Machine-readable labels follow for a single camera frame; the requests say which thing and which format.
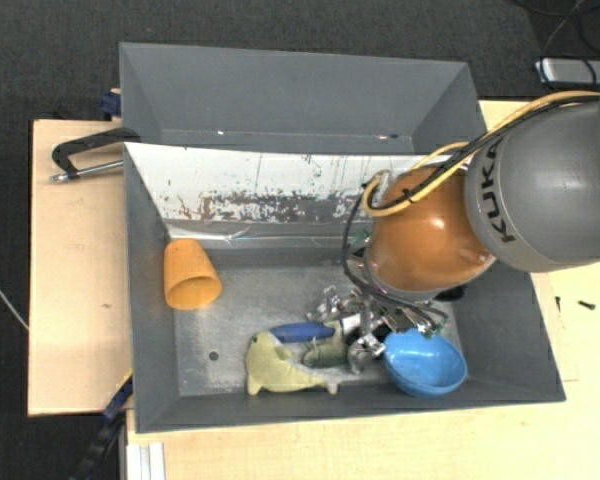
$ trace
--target wooden table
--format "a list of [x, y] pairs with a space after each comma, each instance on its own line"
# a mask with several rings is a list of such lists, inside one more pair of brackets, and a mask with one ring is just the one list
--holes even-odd
[[[493, 126], [520, 103], [482, 106]], [[122, 171], [49, 181], [59, 172], [50, 158], [56, 144], [116, 126], [34, 123], [31, 416], [101, 411], [131, 365]], [[76, 163], [119, 156], [113, 147]], [[537, 275], [534, 283], [564, 403], [142, 435], [130, 413], [127, 440], [164, 443], [169, 480], [600, 479], [600, 263]]]

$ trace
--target kuka logo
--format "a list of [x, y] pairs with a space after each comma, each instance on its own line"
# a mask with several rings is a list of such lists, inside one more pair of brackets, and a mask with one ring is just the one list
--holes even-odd
[[500, 205], [498, 204], [498, 199], [496, 198], [496, 194], [493, 191], [494, 181], [493, 181], [493, 170], [496, 165], [496, 154], [498, 152], [498, 146], [502, 142], [502, 139], [498, 140], [494, 144], [489, 147], [487, 150], [486, 157], [491, 160], [491, 165], [487, 169], [486, 166], [482, 167], [482, 200], [483, 201], [491, 201], [493, 209], [490, 212], [487, 212], [487, 217], [491, 222], [491, 226], [495, 229], [500, 235], [500, 240], [505, 244], [508, 242], [513, 242], [516, 237], [507, 233], [507, 222], [504, 220], [504, 217], [500, 216]]

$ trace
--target blue bowl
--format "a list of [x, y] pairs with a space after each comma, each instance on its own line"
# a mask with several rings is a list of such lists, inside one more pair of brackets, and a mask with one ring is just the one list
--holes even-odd
[[456, 389], [467, 377], [467, 363], [446, 338], [425, 338], [416, 328], [385, 339], [385, 364], [393, 382], [405, 393], [434, 398]]

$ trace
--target orange cup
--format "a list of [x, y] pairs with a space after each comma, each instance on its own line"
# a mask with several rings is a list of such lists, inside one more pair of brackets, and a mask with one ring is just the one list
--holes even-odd
[[164, 250], [164, 297], [174, 309], [196, 309], [222, 291], [209, 257], [193, 238], [173, 240]]

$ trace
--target paint splatter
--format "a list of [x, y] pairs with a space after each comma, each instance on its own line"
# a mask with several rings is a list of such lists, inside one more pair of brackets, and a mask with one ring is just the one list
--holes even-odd
[[326, 197], [292, 191], [284, 194], [254, 195], [241, 192], [200, 194], [196, 213], [203, 220], [271, 223], [326, 223], [343, 220], [351, 211], [355, 196], [341, 192]]
[[191, 209], [186, 204], [184, 204], [184, 200], [182, 199], [182, 197], [178, 196], [178, 200], [180, 201], [180, 209], [178, 210], [178, 213], [191, 220], [193, 218], [193, 213], [191, 212]]

